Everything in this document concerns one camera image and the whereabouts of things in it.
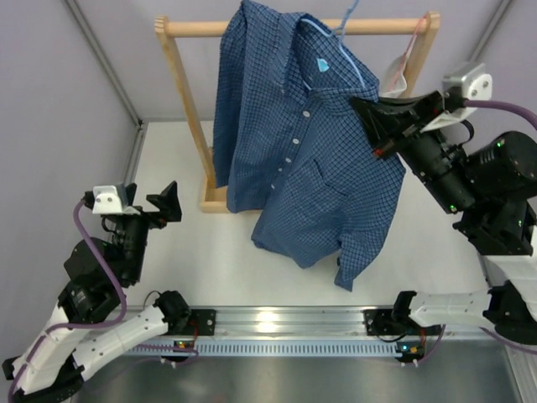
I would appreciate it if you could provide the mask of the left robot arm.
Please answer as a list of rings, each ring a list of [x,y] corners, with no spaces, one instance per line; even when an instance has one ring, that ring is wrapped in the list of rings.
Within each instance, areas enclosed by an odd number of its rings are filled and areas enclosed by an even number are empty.
[[[134,205],[136,190],[134,183],[96,186],[77,202],[82,240],[64,263],[69,281],[31,346],[3,362],[8,401],[63,402],[129,349],[189,327],[191,309],[177,290],[125,318],[124,291],[140,281],[149,231],[182,218],[176,181],[146,197],[152,212]]]

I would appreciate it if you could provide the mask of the blue wire hanger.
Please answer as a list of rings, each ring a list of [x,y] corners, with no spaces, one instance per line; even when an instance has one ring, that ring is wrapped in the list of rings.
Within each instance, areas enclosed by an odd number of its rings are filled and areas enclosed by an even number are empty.
[[[307,17],[301,18],[300,22],[313,28],[313,30],[315,30],[319,35],[321,35],[325,39],[334,38],[334,40],[336,41],[337,53],[347,62],[352,72],[354,73],[354,76],[357,78],[360,84],[360,87],[363,90],[365,90],[367,86],[366,86],[366,82],[364,80],[361,70],[358,68],[357,64],[353,61],[353,58],[350,56],[350,54],[346,52],[344,49],[344,39],[345,39],[346,32],[347,32],[347,23],[350,17],[352,16],[353,12],[358,7],[359,3],[360,3],[359,0],[355,0],[352,2],[350,7],[343,14],[341,22],[335,28],[324,29],[318,23],[313,21],[311,18],[307,18]]]

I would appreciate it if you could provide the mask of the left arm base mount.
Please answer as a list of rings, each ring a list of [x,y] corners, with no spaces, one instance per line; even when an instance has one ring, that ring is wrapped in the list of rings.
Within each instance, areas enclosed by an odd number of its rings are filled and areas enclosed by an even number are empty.
[[[168,326],[166,336],[177,337],[173,351],[194,350],[198,337],[209,337],[215,333],[216,310],[191,308],[176,290],[159,295],[154,305],[164,314]]]

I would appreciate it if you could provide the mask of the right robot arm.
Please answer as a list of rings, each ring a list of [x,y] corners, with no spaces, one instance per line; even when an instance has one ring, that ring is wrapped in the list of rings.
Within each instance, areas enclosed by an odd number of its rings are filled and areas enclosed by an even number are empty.
[[[400,156],[440,207],[460,214],[454,229],[504,273],[501,285],[462,294],[399,293],[390,313],[401,333],[440,325],[479,327],[510,342],[536,343],[536,143],[508,131],[467,154],[433,127],[437,118],[457,122],[461,109],[485,108],[536,116],[508,102],[477,100],[455,90],[409,99],[366,101],[354,97],[374,156]]]

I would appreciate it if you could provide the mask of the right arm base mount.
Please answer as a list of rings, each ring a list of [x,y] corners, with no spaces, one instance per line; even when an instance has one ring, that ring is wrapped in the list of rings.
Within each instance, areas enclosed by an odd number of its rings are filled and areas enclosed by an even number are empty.
[[[364,312],[367,335],[386,343],[408,336],[439,336],[441,325],[422,326],[410,318],[410,303],[416,296],[416,291],[401,291],[391,307],[367,309]]]

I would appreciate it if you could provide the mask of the blue checked shirt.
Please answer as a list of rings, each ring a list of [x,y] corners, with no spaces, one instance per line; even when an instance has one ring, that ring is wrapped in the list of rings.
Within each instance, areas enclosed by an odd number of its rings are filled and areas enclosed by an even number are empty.
[[[352,97],[378,100],[378,78],[344,45],[361,70],[300,22],[244,1],[220,44],[213,128],[216,185],[227,209],[257,210],[251,239],[306,269],[338,257],[335,282],[350,290],[380,253],[392,224],[405,169],[378,160]]]

